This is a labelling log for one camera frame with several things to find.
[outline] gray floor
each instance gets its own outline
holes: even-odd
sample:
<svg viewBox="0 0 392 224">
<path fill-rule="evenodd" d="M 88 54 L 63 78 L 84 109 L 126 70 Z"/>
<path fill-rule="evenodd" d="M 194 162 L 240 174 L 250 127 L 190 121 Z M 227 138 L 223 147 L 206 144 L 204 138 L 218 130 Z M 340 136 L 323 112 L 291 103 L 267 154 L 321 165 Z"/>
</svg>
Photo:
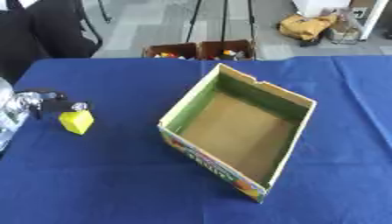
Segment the gray floor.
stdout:
<svg viewBox="0 0 392 224">
<path fill-rule="evenodd" d="M 105 39 L 96 58 L 140 57 L 150 45 L 185 41 L 196 0 L 102 0 L 114 18 L 106 24 L 96 0 L 83 0 L 87 14 Z M 334 45 L 327 39 L 301 48 L 274 29 L 276 22 L 295 11 L 290 0 L 255 0 L 257 55 L 263 60 L 293 56 L 392 54 L 392 40 L 375 31 L 357 45 Z M 223 0 L 204 0 L 191 41 L 219 40 Z M 249 39 L 247 0 L 229 0 L 228 39 Z"/>
</svg>

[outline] blue tablecloth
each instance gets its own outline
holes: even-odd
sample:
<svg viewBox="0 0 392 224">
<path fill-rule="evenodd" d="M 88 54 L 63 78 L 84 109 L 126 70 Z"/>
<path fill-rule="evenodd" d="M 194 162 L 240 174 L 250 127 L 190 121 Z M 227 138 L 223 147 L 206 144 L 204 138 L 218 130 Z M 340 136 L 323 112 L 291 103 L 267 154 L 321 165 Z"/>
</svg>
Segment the blue tablecloth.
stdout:
<svg viewBox="0 0 392 224">
<path fill-rule="evenodd" d="M 166 145 L 158 119 L 216 62 L 59 59 L 16 89 L 92 101 L 85 136 L 30 119 L 0 161 L 0 223 L 392 223 L 392 58 L 225 62 L 318 101 L 262 205 Z"/>
</svg>

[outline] yellow bag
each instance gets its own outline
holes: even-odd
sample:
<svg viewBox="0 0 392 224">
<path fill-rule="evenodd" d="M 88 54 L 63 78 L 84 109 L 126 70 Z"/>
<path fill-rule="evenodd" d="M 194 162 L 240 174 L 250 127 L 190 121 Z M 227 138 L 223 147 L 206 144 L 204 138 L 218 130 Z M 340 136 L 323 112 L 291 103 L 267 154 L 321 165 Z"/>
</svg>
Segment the yellow bag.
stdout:
<svg viewBox="0 0 392 224">
<path fill-rule="evenodd" d="M 279 25 L 279 31 L 295 39 L 315 39 L 323 30 L 333 25 L 338 16 L 333 13 L 325 17 L 306 18 L 298 14 L 284 19 Z"/>
</svg>

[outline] cardboard box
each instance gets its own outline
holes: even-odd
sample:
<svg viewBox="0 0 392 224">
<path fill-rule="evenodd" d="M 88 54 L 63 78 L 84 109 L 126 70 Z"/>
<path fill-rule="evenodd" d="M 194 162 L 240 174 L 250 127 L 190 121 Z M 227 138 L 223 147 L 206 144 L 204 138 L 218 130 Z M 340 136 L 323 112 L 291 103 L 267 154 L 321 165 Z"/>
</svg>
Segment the cardboard box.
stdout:
<svg viewBox="0 0 392 224">
<path fill-rule="evenodd" d="M 225 50 L 234 52 L 243 51 L 246 59 L 252 59 L 254 55 L 254 47 L 246 39 L 226 40 Z M 222 43 L 220 41 L 204 41 L 199 45 L 199 59 L 208 60 L 209 57 L 220 57 L 222 51 Z"/>
<path fill-rule="evenodd" d="M 350 3 L 355 18 L 367 18 L 374 6 L 375 0 L 353 0 Z"/>
<path fill-rule="evenodd" d="M 315 107 L 314 100 L 219 64 L 158 128 L 169 145 L 262 202 Z"/>
<path fill-rule="evenodd" d="M 183 56 L 186 59 L 199 57 L 197 46 L 195 43 L 185 43 L 177 45 L 151 45 L 143 49 L 142 57 L 154 58 L 160 53 L 174 53 L 178 56 Z"/>
</svg>

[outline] yellow cube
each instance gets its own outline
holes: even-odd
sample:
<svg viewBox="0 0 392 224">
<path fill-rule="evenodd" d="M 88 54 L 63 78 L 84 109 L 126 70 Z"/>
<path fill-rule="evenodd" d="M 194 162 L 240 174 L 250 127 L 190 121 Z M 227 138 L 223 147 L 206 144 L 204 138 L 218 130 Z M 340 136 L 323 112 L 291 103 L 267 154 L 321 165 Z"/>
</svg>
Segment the yellow cube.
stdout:
<svg viewBox="0 0 392 224">
<path fill-rule="evenodd" d="M 94 118 L 88 110 L 81 110 L 64 112 L 59 116 L 59 121 L 66 130 L 83 135 L 94 122 Z"/>
</svg>

